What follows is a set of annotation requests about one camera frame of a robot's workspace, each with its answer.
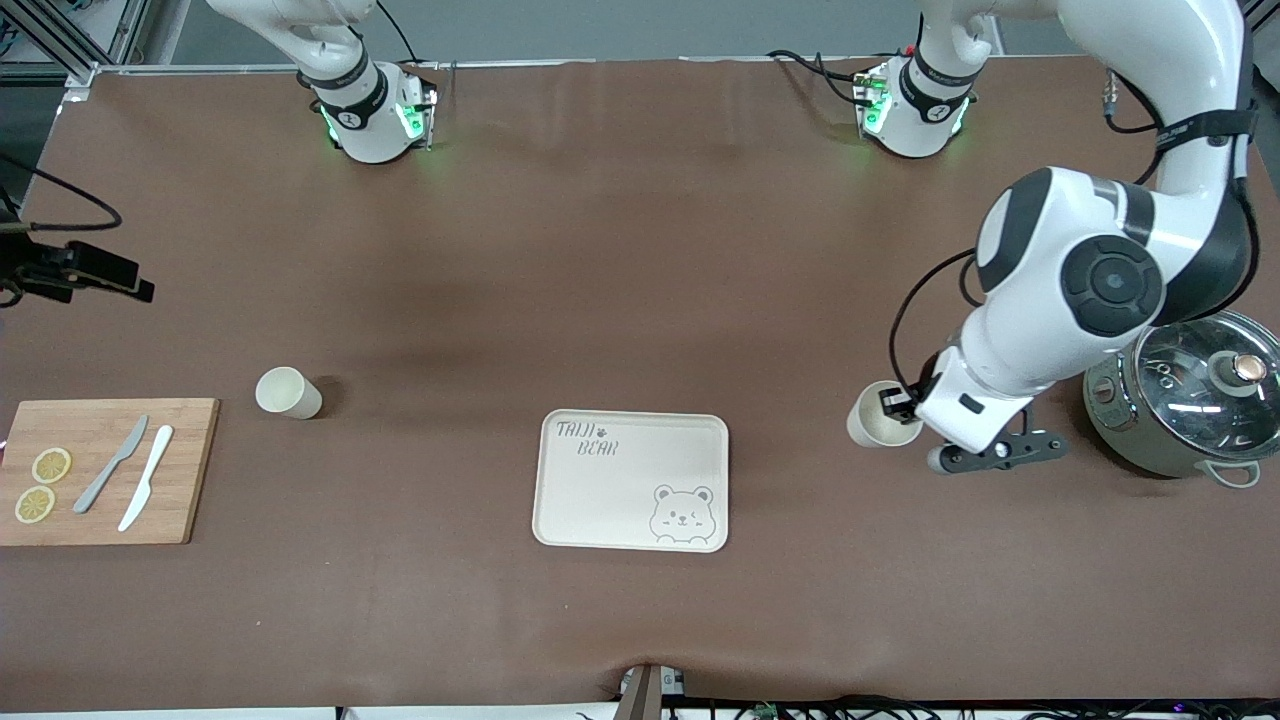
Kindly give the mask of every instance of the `white tray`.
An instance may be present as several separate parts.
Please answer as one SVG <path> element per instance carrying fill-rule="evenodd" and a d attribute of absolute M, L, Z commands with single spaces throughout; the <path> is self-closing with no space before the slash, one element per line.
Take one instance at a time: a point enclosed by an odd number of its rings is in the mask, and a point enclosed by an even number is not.
<path fill-rule="evenodd" d="M 728 539 L 728 427 L 714 415 L 556 410 L 543 420 L 534 536 L 716 552 Z"/>

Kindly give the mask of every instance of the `wooden cutting board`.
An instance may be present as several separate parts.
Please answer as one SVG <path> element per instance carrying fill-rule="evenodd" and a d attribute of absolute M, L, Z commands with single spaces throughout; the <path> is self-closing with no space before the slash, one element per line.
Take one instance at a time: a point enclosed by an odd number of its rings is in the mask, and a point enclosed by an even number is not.
<path fill-rule="evenodd" d="M 137 450 L 115 469 L 88 512 L 73 512 L 76 500 L 142 415 L 150 421 Z M 216 421 L 218 401 L 212 398 L 37 400 L 18 405 L 0 465 L 0 546 L 187 542 Z M 173 425 L 174 432 L 151 478 L 151 500 L 128 530 L 118 532 L 160 425 Z M 26 525 L 14 509 L 23 491 L 40 484 L 31 465 L 50 447 L 70 452 L 72 469 L 49 486 L 56 495 L 54 511 Z"/>

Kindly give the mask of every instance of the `brown tabletop mat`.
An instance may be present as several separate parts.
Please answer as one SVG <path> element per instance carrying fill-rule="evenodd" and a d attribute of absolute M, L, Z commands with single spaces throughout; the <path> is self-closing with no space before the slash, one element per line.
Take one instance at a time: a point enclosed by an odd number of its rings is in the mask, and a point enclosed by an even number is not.
<path fill-rule="evenodd" d="M 1137 477 L 1075 380 L 1037 404 L 1074 441 L 1057 462 L 941 478 L 932 433 L 845 434 L 905 290 L 1007 183 L 1147 165 L 1102 81 L 993 60 L 964 133 L 908 161 L 794 65 L 468 69 L 435 151 L 361 167 L 288 74 L 100 77 L 44 165 L 123 211 L 86 240 L 156 302 L 5 313 L 0 419 L 166 396 L 221 419 L 191 544 L 0 552 L 0 710 L 586 701 L 640 661 L 751 698 L 1280 694 L 1274 464 L 1248 492 Z M 91 213 L 42 184 L 28 219 Z M 1272 327 L 1276 258 L 1239 304 Z M 954 275 L 925 291 L 909 366 L 965 311 Z M 279 364 L 325 418 L 255 407 Z M 557 407 L 723 418 L 728 544 L 535 542 Z"/>

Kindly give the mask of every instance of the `gray knife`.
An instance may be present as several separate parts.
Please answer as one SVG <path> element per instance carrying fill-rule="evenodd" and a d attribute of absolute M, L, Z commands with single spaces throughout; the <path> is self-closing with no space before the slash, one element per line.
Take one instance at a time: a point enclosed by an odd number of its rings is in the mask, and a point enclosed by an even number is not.
<path fill-rule="evenodd" d="M 111 473 L 115 471 L 116 465 L 128 460 L 129 456 L 133 455 L 133 451 L 138 448 L 138 443 L 142 442 L 142 434 L 147 432 L 148 420 L 150 418 L 146 415 L 138 418 L 138 424 L 133 427 L 133 432 L 129 433 L 129 437 L 124 438 L 124 445 L 120 446 L 120 450 L 115 451 L 115 457 L 106 464 L 106 468 L 102 468 L 102 471 L 97 474 L 97 479 L 93 480 L 93 484 L 84 488 L 84 492 L 81 493 L 79 500 L 76 501 L 72 510 L 83 515 L 84 512 L 88 512 L 90 507 L 93 507 L 93 501 L 97 500 L 99 493 L 102 492 L 102 486 L 106 484 L 108 478 L 110 478 Z"/>

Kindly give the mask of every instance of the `paper cup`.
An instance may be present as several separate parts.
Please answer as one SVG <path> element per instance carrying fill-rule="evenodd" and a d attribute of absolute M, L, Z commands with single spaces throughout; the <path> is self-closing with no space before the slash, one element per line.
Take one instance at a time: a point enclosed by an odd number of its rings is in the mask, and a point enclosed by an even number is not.
<path fill-rule="evenodd" d="M 858 402 L 845 420 L 845 428 L 854 442 L 863 447 L 900 447 L 919 437 L 923 423 L 916 420 L 904 425 L 884 415 L 881 407 L 879 392 L 901 387 L 892 380 L 879 380 L 867 386 L 858 396 Z"/>
<path fill-rule="evenodd" d="M 293 368 L 276 368 L 257 380 L 257 406 L 268 413 L 307 420 L 320 411 L 320 391 Z"/>

